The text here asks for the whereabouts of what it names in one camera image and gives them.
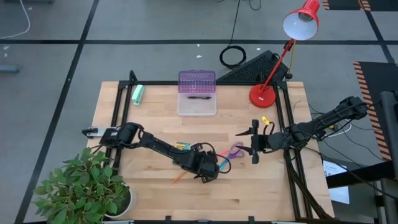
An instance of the lamp shade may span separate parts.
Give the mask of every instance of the lamp shade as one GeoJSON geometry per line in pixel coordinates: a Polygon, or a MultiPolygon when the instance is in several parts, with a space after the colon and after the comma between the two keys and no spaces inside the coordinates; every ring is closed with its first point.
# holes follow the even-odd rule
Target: lamp shade
{"type": "Polygon", "coordinates": [[[285,33],[295,40],[308,40],[318,32],[318,0],[308,0],[302,8],[286,16],[283,23],[285,33]]]}

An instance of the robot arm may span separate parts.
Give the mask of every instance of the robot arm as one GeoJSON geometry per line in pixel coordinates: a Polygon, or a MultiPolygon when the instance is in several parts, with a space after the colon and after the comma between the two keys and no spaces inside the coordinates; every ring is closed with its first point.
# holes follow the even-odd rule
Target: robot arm
{"type": "Polygon", "coordinates": [[[258,120],[252,120],[252,127],[248,131],[237,134],[237,136],[252,134],[251,147],[238,146],[244,149],[252,157],[252,163],[259,162],[258,152],[268,153],[265,149],[301,149],[307,145],[313,136],[321,138],[326,134],[325,128],[338,123],[344,119],[361,119],[367,115],[368,108],[358,97],[347,97],[333,110],[309,121],[293,124],[284,128],[284,132],[270,135],[257,134],[258,120]]]}
{"type": "Polygon", "coordinates": [[[135,149],[137,147],[152,149],[171,158],[182,169],[196,174],[195,178],[200,177],[203,183],[217,179],[220,171],[215,151],[201,151],[202,143],[192,145],[190,150],[181,151],[157,139],[153,134],[145,132],[144,128],[136,123],[126,123],[120,128],[108,128],[99,144],[116,149],[135,149]],[[139,142],[132,143],[137,132],[139,142]]]}

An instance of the white cable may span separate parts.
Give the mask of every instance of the white cable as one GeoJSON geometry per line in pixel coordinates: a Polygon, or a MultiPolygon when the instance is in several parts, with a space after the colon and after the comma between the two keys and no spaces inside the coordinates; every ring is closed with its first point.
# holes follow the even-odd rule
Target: white cable
{"type": "Polygon", "coordinates": [[[16,37],[16,36],[25,34],[25,33],[27,33],[27,32],[29,31],[29,29],[30,29],[30,19],[29,19],[29,16],[27,15],[27,12],[26,12],[24,3],[22,2],[22,0],[19,0],[19,1],[21,2],[22,9],[24,10],[24,13],[25,13],[25,16],[26,16],[26,19],[27,19],[27,29],[26,29],[24,32],[21,32],[21,33],[19,33],[19,34],[11,35],[11,36],[8,36],[8,37],[0,37],[0,40],[2,40],[2,39],[8,39],[8,38],[12,38],[12,37],[16,37]]]}
{"type": "Polygon", "coordinates": [[[347,133],[349,130],[351,130],[352,127],[353,127],[353,126],[352,126],[351,124],[349,124],[349,127],[348,127],[347,130],[344,130],[344,128],[343,128],[342,131],[341,131],[340,133],[328,135],[328,136],[326,136],[326,138],[335,137],[335,136],[339,136],[340,134],[347,133]]]}

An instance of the purple lid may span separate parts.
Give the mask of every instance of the purple lid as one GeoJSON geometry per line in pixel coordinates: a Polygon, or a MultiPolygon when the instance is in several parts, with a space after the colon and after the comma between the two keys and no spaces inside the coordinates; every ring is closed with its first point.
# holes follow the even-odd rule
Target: purple lid
{"type": "Polygon", "coordinates": [[[204,70],[180,71],[178,73],[178,91],[180,93],[214,93],[216,91],[216,73],[204,70]]]}

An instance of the pencil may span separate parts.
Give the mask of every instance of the pencil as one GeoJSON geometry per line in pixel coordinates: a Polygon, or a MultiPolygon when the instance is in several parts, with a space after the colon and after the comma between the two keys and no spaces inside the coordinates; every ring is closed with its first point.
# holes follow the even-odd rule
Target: pencil
{"type": "MultiPolygon", "coordinates": [[[[220,155],[226,154],[228,151],[229,151],[229,150],[226,149],[226,150],[224,150],[222,153],[220,153],[220,155]]],[[[173,181],[171,181],[170,184],[176,183],[176,181],[178,181],[179,179],[181,179],[181,178],[182,178],[185,174],[187,174],[187,173],[188,173],[188,171],[182,172],[180,175],[178,175],[178,177],[176,177],[173,181]]]]}
{"type": "Polygon", "coordinates": [[[170,184],[174,184],[176,183],[176,181],[178,181],[179,179],[181,179],[181,177],[183,177],[185,174],[187,174],[188,171],[184,171],[182,172],[180,175],[178,175],[178,177],[176,177],[173,181],[170,182],[170,184]]]}

